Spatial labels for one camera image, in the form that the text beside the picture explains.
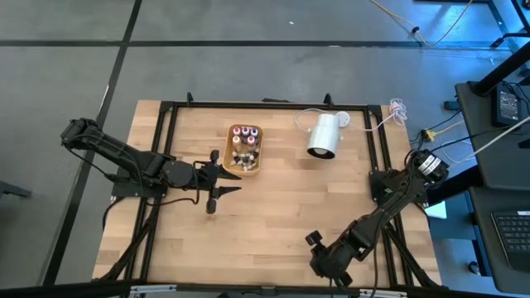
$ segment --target wooden tabletop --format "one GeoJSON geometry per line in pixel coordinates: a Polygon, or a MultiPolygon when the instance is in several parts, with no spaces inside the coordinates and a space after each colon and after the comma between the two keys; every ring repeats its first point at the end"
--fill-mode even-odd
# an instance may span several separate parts
{"type": "MultiPolygon", "coordinates": [[[[137,104],[128,144],[150,150],[160,101],[137,104]]],[[[388,115],[387,107],[383,116],[388,115]]],[[[161,207],[149,281],[195,284],[328,286],[309,267],[310,247],[305,236],[318,229],[330,244],[353,220],[375,207],[370,199],[369,151],[366,133],[347,127],[334,160],[319,160],[306,152],[306,133],[294,123],[296,110],[179,108],[171,154],[183,161],[207,161],[214,149],[224,154],[227,130],[234,123],[249,123],[265,131],[261,169],[241,181],[219,180],[218,185],[243,187],[224,195],[217,212],[205,212],[206,192],[199,205],[179,202],[161,207]]],[[[351,122],[364,127],[363,114],[350,112],[351,122]]],[[[300,116],[304,127],[314,125],[318,113],[300,116]]],[[[165,129],[169,117],[166,117],[165,129]]],[[[407,132],[393,121],[385,124],[392,165],[403,167],[410,147],[407,132]]],[[[383,166],[378,134],[374,133],[378,162],[383,166]]],[[[170,190],[165,199],[195,197],[191,191],[170,190]]],[[[125,199],[109,213],[99,248],[94,277],[102,276],[118,260],[133,233],[138,199],[125,199]]],[[[424,214],[409,205],[402,211],[407,245],[428,275],[440,282],[438,266],[424,214]]],[[[401,263],[394,248],[397,277],[401,263]]],[[[134,276],[139,276],[140,247],[134,276]]],[[[379,242],[378,272],[381,287],[388,274],[379,242]]],[[[351,286],[373,285],[373,257],[352,260],[351,286]]]]}

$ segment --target table leg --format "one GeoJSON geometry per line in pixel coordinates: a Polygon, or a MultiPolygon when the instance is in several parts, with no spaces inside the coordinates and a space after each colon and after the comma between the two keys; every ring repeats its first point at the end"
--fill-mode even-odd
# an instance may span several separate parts
{"type": "Polygon", "coordinates": [[[429,203],[429,206],[438,204],[442,200],[466,191],[471,186],[484,186],[478,166],[473,166],[446,180],[434,190],[428,190],[427,203],[429,203]]]}
{"type": "Polygon", "coordinates": [[[8,183],[0,181],[0,195],[1,194],[18,195],[20,197],[27,198],[31,195],[31,191],[24,190],[23,188],[20,188],[18,186],[10,185],[8,183]]]}

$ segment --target black metal frame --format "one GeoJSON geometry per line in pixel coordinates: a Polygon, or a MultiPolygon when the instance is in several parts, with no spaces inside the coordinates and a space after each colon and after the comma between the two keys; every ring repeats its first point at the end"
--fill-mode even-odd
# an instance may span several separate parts
{"type": "MultiPolygon", "coordinates": [[[[171,143],[172,139],[174,137],[175,133],[175,127],[176,127],[176,116],[178,113],[179,108],[261,108],[261,109],[306,109],[306,108],[320,108],[324,110],[330,110],[330,111],[358,111],[362,112],[364,115],[364,124],[367,129],[370,129],[372,127],[371,125],[371,117],[370,114],[372,113],[375,116],[377,124],[380,124],[383,121],[382,117],[382,111],[380,106],[376,105],[337,105],[334,104],[330,95],[327,94],[325,96],[324,103],[238,103],[238,102],[196,102],[194,101],[192,95],[190,93],[187,94],[187,99],[185,102],[161,102],[160,111],[158,114],[157,119],[157,126],[155,128],[155,135],[153,138],[153,144],[152,144],[152,151],[155,151],[158,148],[158,144],[160,142],[161,137],[161,130],[162,125],[164,122],[164,117],[166,116],[166,112],[168,110],[171,110],[171,120],[170,120],[170,126],[167,131],[166,136],[166,146],[164,149],[164,153],[169,154],[171,150],[171,143]]],[[[390,153],[388,150],[388,143],[386,140],[386,134],[384,131],[384,125],[381,125],[378,128],[378,134],[379,134],[379,140],[381,143],[381,151],[383,153],[383,160],[385,168],[389,169],[391,167],[390,165],[390,153]]],[[[373,133],[372,132],[366,132],[367,136],[367,143],[368,143],[368,149],[369,149],[369,155],[370,155],[370,163],[372,166],[372,171],[378,170],[378,158],[377,153],[375,149],[375,143],[373,139],[373,133]]],[[[155,217],[155,225],[157,224],[158,219],[158,212],[159,208],[156,210],[156,217],[155,217]]],[[[137,212],[137,218],[135,221],[135,229],[134,229],[134,235],[137,234],[137,231],[140,229],[140,223],[143,222],[145,217],[145,200],[143,199],[140,203],[140,206],[138,207],[137,212]]],[[[394,219],[395,225],[397,227],[397,235],[400,237],[400,239],[405,243],[405,235],[404,231],[402,229],[402,220],[400,216],[397,216],[394,219]]],[[[146,245],[145,245],[145,251],[142,259],[142,269],[140,273],[140,280],[145,281],[147,279],[149,264],[151,261],[151,255],[152,255],[152,248],[154,245],[155,240],[155,232],[156,230],[153,229],[147,236],[146,245]]],[[[388,269],[388,279],[390,280],[390,286],[398,286],[398,280],[397,280],[397,274],[396,274],[396,267],[393,260],[393,252],[392,252],[392,246],[390,242],[389,236],[384,233],[383,234],[383,242],[385,247],[385,258],[387,262],[387,269],[388,269]]],[[[133,263],[134,259],[130,261],[130,263],[126,267],[125,272],[125,279],[132,278],[132,272],[133,272],[133,263]]],[[[403,272],[405,273],[405,285],[412,286],[412,274],[410,272],[410,269],[405,265],[405,262],[402,262],[403,264],[403,272]]],[[[219,286],[219,285],[204,285],[204,284],[198,284],[198,285],[189,285],[188,290],[192,290],[196,288],[197,291],[202,291],[205,288],[208,287],[214,287],[216,289],[219,289],[220,291],[233,291],[234,286],[219,286]]],[[[273,286],[273,287],[263,287],[263,286],[245,286],[244,291],[259,291],[259,293],[262,293],[263,291],[269,291],[274,292],[276,294],[287,294],[287,293],[298,293],[298,294],[316,294],[316,293],[333,293],[333,294],[350,294],[350,295],[358,295],[359,294],[359,288],[350,288],[351,292],[345,292],[345,289],[339,289],[334,288],[334,291],[330,291],[330,288],[327,286],[323,287],[298,287],[298,286],[273,286]]]]}
{"type": "MultiPolygon", "coordinates": [[[[166,135],[166,145],[164,148],[165,153],[169,153],[171,150],[171,144],[175,133],[176,127],[176,116],[178,108],[262,108],[262,109],[305,109],[305,108],[320,108],[330,111],[358,111],[364,115],[364,124],[367,129],[371,128],[371,115],[375,116],[377,124],[380,124],[383,120],[381,106],[377,105],[335,105],[329,94],[325,96],[324,103],[279,103],[279,102],[267,102],[267,103],[224,103],[224,102],[195,102],[190,93],[187,94],[187,100],[185,102],[161,102],[159,108],[159,114],[157,119],[157,126],[152,142],[152,151],[156,151],[160,139],[161,131],[164,123],[164,118],[168,111],[171,111],[171,120],[166,135]]],[[[390,165],[390,153],[388,150],[388,143],[386,139],[386,133],[384,131],[384,125],[378,128],[378,135],[381,145],[381,151],[383,153],[383,162],[385,168],[389,169],[390,165]]],[[[373,132],[366,132],[367,146],[369,149],[369,157],[371,162],[372,171],[378,171],[378,158],[375,149],[375,143],[373,138],[373,132]]],[[[138,207],[136,224],[134,234],[138,233],[139,225],[143,221],[146,209],[146,200],[142,199],[138,207]]],[[[157,224],[157,215],[159,209],[156,210],[155,226],[157,224]]],[[[401,244],[406,247],[404,241],[404,235],[402,232],[402,220],[400,217],[394,219],[394,224],[397,227],[396,234],[393,238],[400,238],[401,244]]],[[[22,289],[9,289],[0,290],[0,296],[12,296],[12,297],[57,297],[57,296],[75,296],[78,297],[107,297],[110,295],[120,295],[121,297],[127,296],[133,292],[134,286],[149,286],[149,285],[166,285],[167,288],[171,288],[172,291],[214,291],[214,292],[240,292],[242,294],[255,293],[262,296],[275,296],[280,294],[314,294],[314,295],[349,295],[349,296],[368,296],[371,289],[369,287],[348,287],[338,288],[329,286],[247,286],[247,285],[211,285],[211,284],[176,284],[174,282],[147,282],[147,271],[151,261],[152,248],[154,245],[154,234],[156,230],[152,229],[149,232],[149,236],[146,240],[144,256],[142,259],[142,269],[139,279],[132,279],[133,263],[126,266],[124,280],[121,281],[94,281],[80,284],[69,284],[69,285],[44,285],[35,286],[22,289]]],[[[383,234],[384,237],[389,238],[391,235],[387,232],[383,234]]],[[[412,277],[407,277],[410,274],[410,270],[405,267],[403,262],[403,270],[405,273],[405,285],[399,285],[397,282],[397,276],[395,271],[395,265],[393,263],[393,254],[391,246],[385,241],[385,249],[390,248],[385,252],[387,263],[392,264],[388,266],[388,278],[391,281],[390,287],[378,288],[378,291],[400,291],[408,293],[410,297],[423,297],[428,294],[431,297],[447,297],[457,295],[459,297],[484,297],[482,294],[467,293],[460,291],[450,291],[439,287],[421,287],[414,286],[412,283],[412,277]]]]}

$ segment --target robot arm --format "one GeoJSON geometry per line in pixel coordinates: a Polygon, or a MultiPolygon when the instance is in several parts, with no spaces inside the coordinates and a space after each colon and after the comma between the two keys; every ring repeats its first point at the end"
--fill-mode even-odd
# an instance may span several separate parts
{"type": "Polygon", "coordinates": [[[447,164],[440,158],[428,150],[414,152],[407,169],[389,171],[379,179],[379,187],[389,198],[371,214],[352,222],[329,247],[320,242],[318,231],[306,237],[309,245],[315,245],[310,261],[315,274],[348,286],[352,279],[346,269],[351,259],[363,261],[372,252],[383,227],[409,203],[417,202],[427,187],[441,183],[447,176],[447,164]]]}
{"type": "MultiPolygon", "coordinates": [[[[62,145],[72,149],[91,150],[128,172],[131,182],[143,187],[167,185],[183,190],[207,190],[210,193],[207,213],[215,212],[216,201],[223,194],[239,190],[240,187],[215,187],[218,178],[239,180],[241,178],[217,165],[219,151],[212,151],[210,161],[196,161],[194,165],[177,161],[175,157],[151,151],[139,151],[101,131],[94,120],[81,118],[71,120],[60,135],[62,145]]],[[[108,178],[123,179],[115,175],[108,178]]]]}

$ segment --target black electronic device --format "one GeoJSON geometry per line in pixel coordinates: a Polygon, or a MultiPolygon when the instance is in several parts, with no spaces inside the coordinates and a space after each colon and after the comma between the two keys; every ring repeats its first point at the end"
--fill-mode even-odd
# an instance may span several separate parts
{"type": "Polygon", "coordinates": [[[530,272],[530,211],[493,212],[491,217],[509,266],[530,272]]]}
{"type": "Polygon", "coordinates": [[[513,126],[521,121],[521,101],[503,84],[498,84],[491,94],[491,125],[495,127],[513,126]]]}
{"type": "Polygon", "coordinates": [[[446,100],[444,102],[444,109],[447,111],[458,111],[460,110],[460,105],[456,100],[446,100]]]}
{"type": "MultiPolygon", "coordinates": [[[[388,222],[409,203],[421,200],[426,188],[440,184],[449,175],[448,165],[430,151],[411,151],[409,154],[405,170],[378,172],[379,175],[371,173],[372,195],[378,203],[384,201],[371,214],[350,223],[328,247],[320,242],[322,237],[318,231],[306,237],[308,244],[314,245],[310,266],[317,276],[332,279],[337,286],[348,286],[352,279],[346,269],[351,259],[363,261],[372,252],[381,231],[391,228],[387,226],[388,222]]],[[[417,263],[408,263],[421,284],[436,286],[417,263]]]]}

